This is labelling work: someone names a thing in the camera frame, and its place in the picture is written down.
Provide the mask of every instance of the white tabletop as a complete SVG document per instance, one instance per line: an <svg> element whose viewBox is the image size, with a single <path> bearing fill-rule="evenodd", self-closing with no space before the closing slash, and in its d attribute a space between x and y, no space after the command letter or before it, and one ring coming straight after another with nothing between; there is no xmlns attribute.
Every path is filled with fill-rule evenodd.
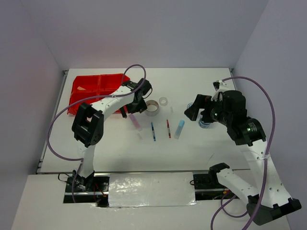
<svg viewBox="0 0 307 230"><path fill-rule="evenodd" d="M69 104L72 83L76 76L123 73L125 69L70 69L58 111ZM131 69L127 75L138 82L143 77L141 69ZM104 136L96 145L94 169L96 172L145 172L145 171L196 171L225 162L232 169L249 169L235 143L221 124L200 128L184 115L187 104L198 93L212 95L213 82L230 76L229 69L147 69L147 79L153 87L148 100L168 99L154 117L145 113L135 114L143 130L138 132L130 119L119 114L110 116L104 123ZM234 89L232 81L228 85ZM73 116L63 114L55 122L51 133L51 145L65 157L77 158L76 141L71 126ZM169 120L172 138L168 138L166 119ZM174 133L180 120L185 120L179 140ZM157 141L153 141L150 123L153 122ZM64 161L46 150L41 172L71 172L78 162Z"/></svg>
<svg viewBox="0 0 307 230"><path fill-rule="evenodd" d="M251 173L238 171L249 183ZM94 204L63 204L65 183L56 175L30 175L15 216L12 230L209 230L219 200L199 201L183 207L97 208ZM233 200L226 210L231 214L246 211L240 200ZM220 212L215 230L239 230L248 216L230 218ZM263 226L252 223L249 230L290 230L286 217Z"/></svg>

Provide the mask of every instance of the purple cable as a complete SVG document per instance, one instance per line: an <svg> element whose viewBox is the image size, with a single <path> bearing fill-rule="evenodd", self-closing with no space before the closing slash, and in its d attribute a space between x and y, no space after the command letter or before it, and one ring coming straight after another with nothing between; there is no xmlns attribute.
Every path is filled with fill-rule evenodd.
<svg viewBox="0 0 307 230"><path fill-rule="evenodd" d="M137 90L139 90L139 89L143 86L143 84L144 84L144 82L145 82L145 80L146 80L146 70L145 70L144 66L142 66L142 65L140 65L140 64L134 64L134 65L131 65L131 66L129 66L128 68L126 68L126 70L125 70L125 72L123 73L123 76L122 76L122 78L121 78L121 84L123 83L123 80L124 80L124 78L125 78L125 75L126 75L127 71L128 71L129 69L131 69L132 67L135 67L135 66L139 66L139 67L141 67L141 68L143 69L143 71L144 71L144 78L143 78L143 81L141 82L141 84L140 84L135 90L133 90L133 91L131 91L131 92L129 92L129 93L126 93L126 94L116 95L116 97L125 97L125 96L128 96L128 95L131 95L131 94L135 93ZM78 168L78 170L77 170L77 173L76 173L76 175L75 175L75 177L73 178L73 181L72 181L71 196L72 196L72 200L73 200L74 203L75 203L75 198L74 198L74 195L73 195L73 190L74 190L73 187L74 187L74 184L75 184L75 180L76 180L77 174L79 173L79 171L80 171L80 169L81 169L81 166L82 166L82 164L83 164L83 158L67 158L67 157L63 157L63 156L59 155L57 152L55 152L54 149L52 148L51 144L50 144L50 134L51 134L51 130L52 130L52 127L53 127L54 122L58 119L58 117L59 117L62 113L64 113L66 110L68 110L70 107L72 107L72 106L74 106L74 105L76 105L76 104L78 104L78 103L81 103L81 102L90 100L90 99L96 99L96 98L101 98L101 97L112 97L112 95L98 95L98 96L93 96L93 97L87 97L87 98L81 99L81 100L79 100L79 101L76 101L76 102L74 102L74 103L68 105L67 107L65 107L64 109L62 109L58 114L55 115L55 117L52 119L52 121L51 121L51 123L50 123L50 126L49 126L49 129L48 129L48 133L47 133L47 146L48 146L48 148L50 149L50 151L51 151L55 156L57 156L57 157L59 157L59 158L61 158L61 159L63 159L63 160L66 160L66 161L81 161L81 163L80 163L80 165L79 165L79 168Z"/></svg>
<svg viewBox="0 0 307 230"><path fill-rule="evenodd" d="M227 193L222 197L222 199L221 199L221 206L223 206L223 200L224 200L224 198L227 196ZM233 218L241 218L241 217L244 217L244 216L246 216L247 215L247 211L244 213L244 214L242 214L242 215L239 215L239 216L234 216L234 215L231 215L230 213L228 213L226 210L225 210L225 208L223 207L222 208L222 210L224 211L224 213L226 214L226 215L228 215L228 216L230 216L230 217L233 217Z"/></svg>
<svg viewBox="0 0 307 230"><path fill-rule="evenodd" d="M270 134L270 137L269 137L269 140L268 140L268 143L267 143L267 148L265 150L265 155L268 155L269 154L269 150L270 150L270 147L271 147L271 143L272 143L272 140L273 140L273 136L274 136L274 131L275 131L275 110L274 110L274 106L273 106L273 103L272 103L272 100L270 99L268 93L265 91L265 89L258 83L256 82L255 80L251 79L251 78L247 78L247 77L241 77L241 76L235 76L235 77L230 77L230 78L225 78L223 79L222 81L227 81L227 80L231 80L231 79L245 79L245 80L248 80L248 81L251 81L252 83L256 84L261 90L262 92L264 93L264 95L266 96L266 98L268 99L269 101L269 104L270 104L270 107L271 107L271 110L272 110L272 128L271 128L271 134ZM268 175L268 159L265 158L264 159L264 170L263 170L263 180L262 180L262 187L261 187L261 191L260 191L260 194L259 194L259 199L258 199L258 202L256 204L256 207L255 207L255 210L253 212L253 214L250 216L248 222L246 223L246 225L243 227L242 230L247 230L248 227L250 226L250 224L253 222L259 208L260 208L260 205L261 205L261 201L263 199L263 195L264 195L264 189L265 189L265 184L266 184L266 181L267 181L267 175ZM221 206L216 212L215 214L213 215L212 217L212 220L211 220L211 230L213 230L213 222L214 222L214 219L216 217L216 215L227 205L230 203L230 201L233 200L233 199L230 199L229 201L227 201L223 206Z"/></svg>

